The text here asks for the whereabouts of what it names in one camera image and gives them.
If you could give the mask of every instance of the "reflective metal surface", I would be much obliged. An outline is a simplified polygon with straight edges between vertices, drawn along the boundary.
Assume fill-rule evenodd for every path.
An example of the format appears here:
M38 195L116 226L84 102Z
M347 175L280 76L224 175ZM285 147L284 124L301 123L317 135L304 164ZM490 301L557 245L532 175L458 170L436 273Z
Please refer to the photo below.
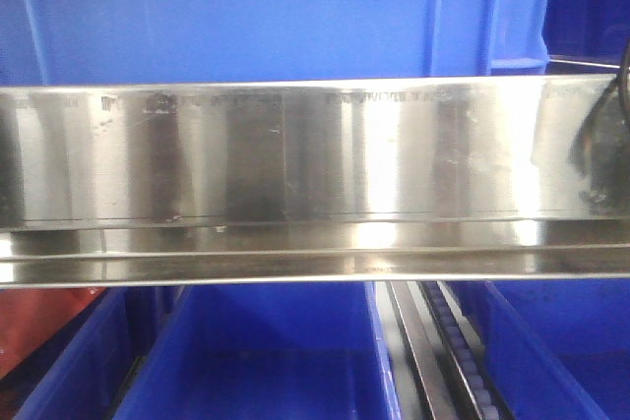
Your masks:
M390 282L387 288L404 337L418 392L422 392L423 417L427 420L459 420L455 402L435 359L409 287L405 282Z
M0 89L0 284L628 274L612 81Z
M388 283L378 281L374 283L376 290L376 308L378 318L383 328L383 337L387 347L387 356L392 367L394 387L401 408L402 420L426 420L421 401L423 395L417 388L417 376L413 372L410 362L405 336L401 333L398 323L398 311L390 298Z
M451 372L452 384L449 386L465 406L462 416L472 420L505 418L495 406L495 399L489 389L490 382L483 378L473 351L464 339L438 282L420 282L418 287L444 346L446 363Z

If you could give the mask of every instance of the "stainless steel rail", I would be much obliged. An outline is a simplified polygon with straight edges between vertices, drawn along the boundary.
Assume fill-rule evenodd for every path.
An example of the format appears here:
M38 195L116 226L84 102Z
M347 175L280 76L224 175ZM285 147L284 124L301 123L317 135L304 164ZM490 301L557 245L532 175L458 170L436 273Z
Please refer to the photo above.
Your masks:
M628 275L612 82L0 89L0 286Z
M437 282L420 282L420 293L428 306L442 340L447 364L452 372L453 389L465 406L466 416L474 420L500 420L487 380L479 373L461 328Z
M405 282L390 282L387 288L409 353L417 391L421 392L424 417L427 420L459 420L409 287Z

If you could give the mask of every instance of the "blue plastic bin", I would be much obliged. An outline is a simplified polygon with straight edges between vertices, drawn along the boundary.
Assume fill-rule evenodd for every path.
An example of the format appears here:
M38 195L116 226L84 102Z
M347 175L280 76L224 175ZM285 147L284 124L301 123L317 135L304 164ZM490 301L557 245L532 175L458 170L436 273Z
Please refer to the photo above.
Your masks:
M553 54L617 64L630 37L630 0L549 0L544 37Z
M546 0L0 0L0 85L542 71Z
M98 305L97 301L93 301L92 304L0 380L0 419L13 418L15 416L61 352L90 317L96 305Z
M464 282L455 292L517 419L630 418L630 280Z
M186 289L114 418L400 419L373 285Z
M165 288L109 289L38 383L16 420L101 419L167 315Z

